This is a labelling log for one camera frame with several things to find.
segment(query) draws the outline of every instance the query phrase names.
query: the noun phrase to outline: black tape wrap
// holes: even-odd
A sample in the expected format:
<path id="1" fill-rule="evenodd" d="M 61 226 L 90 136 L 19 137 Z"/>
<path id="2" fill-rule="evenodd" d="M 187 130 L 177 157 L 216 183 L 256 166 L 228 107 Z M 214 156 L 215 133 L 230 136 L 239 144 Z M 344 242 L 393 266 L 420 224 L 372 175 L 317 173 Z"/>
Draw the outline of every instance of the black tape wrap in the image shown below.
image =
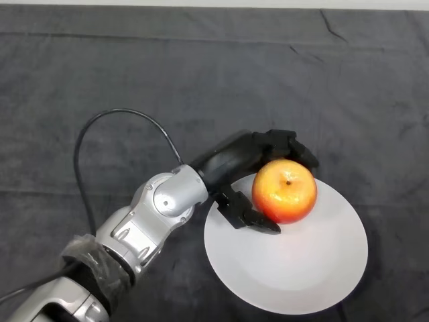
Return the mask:
<path id="1" fill-rule="evenodd" d="M 67 277 L 91 292 L 111 314 L 131 287 L 128 273 L 93 235 L 76 236 L 61 255 L 66 263 L 81 263 Z"/>

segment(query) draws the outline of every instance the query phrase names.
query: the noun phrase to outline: white wall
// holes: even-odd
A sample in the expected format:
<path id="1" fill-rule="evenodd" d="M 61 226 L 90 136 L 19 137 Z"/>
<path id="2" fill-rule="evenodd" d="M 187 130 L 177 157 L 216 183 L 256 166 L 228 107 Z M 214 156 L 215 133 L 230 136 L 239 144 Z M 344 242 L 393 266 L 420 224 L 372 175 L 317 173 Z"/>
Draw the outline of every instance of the white wall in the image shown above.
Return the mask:
<path id="1" fill-rule="evenodd" d="M 0 0 L 0 3 L 429 10 L 429 0 Z"/>

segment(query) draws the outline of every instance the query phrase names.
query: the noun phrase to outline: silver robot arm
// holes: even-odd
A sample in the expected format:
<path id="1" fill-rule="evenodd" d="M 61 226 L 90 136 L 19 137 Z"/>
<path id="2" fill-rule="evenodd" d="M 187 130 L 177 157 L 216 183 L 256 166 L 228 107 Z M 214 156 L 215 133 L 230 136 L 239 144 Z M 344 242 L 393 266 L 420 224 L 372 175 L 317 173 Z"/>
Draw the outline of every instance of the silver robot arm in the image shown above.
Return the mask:
<path id="1" fill-rule="evenodd" d="M 189 166 L 149 179 L 139 187 L 130 206 L 108 218 L 95 237 L 75 238 L 67 246 L 65 253 L 75 265 L 72 274 L 39 287 L 9 322 L 108 322 L 121 295 L 141 278 L 166 238 L 209 195 L 234 228 L 250 226 L 264 233 L 280 233 L 243 193 L 231 188 L 238 176 L 256 172 L 274 158 L 290 158 L 309 169 L 318 166 L 293 131 L 246 131 Z"/>
<path id="2" fill-rule="evenodd" d="M 170 233 L 185 224 L 194 206 L 207 198 L 201 177 L 190 166 L 158 174 L 140 186 L 130 206 L 107 219 L 95 242 L 120 263 L 135 284 Z M 60 277 L 35 290 L 8 321 L 107 322 L 109 310 L 99 297 L 75 280 Z"/>

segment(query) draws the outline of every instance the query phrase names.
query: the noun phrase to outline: table surface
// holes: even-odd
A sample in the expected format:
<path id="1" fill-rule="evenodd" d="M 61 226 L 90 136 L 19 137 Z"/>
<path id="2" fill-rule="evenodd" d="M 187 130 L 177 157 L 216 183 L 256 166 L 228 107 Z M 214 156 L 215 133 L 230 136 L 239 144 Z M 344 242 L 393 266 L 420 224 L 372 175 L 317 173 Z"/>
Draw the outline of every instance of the table surface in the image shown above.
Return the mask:
<path id="1" fill-rule="evenodd" d="M 204 250 L 209 203 L 175 231 L 113 321 L 421 322 L 429 319 L 429 13 L 0 7 L 0 289 L 53 272 L 88 231 L 72 150 L 93 113 L 140 109 L 186 162 L 240 129 L 293 129 L 316 177 L 356 208 L 369 240 L 355 292 L 305 317 L 233 295 Z M 175 167 L 129 115 L 88 133 L 82 171 L 103 222 Z M 0 319 L 25 298 L 0 307 Z"/>

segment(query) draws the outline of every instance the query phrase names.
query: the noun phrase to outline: plastic wrap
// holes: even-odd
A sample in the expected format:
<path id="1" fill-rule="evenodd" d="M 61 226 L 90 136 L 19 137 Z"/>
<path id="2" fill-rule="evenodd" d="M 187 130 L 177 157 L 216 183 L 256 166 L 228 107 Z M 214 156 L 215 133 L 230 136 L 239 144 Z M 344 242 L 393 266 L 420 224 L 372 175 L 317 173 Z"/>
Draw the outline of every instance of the plastic wrap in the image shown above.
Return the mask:
<path id="1" fill-rule="evenodd" d="M 62 257 L 74 258 L 90 268 L 112 310 L 131 287 L 128 273 L 95 241 L 93 235 L 75 236 L 64 248 Z"/>

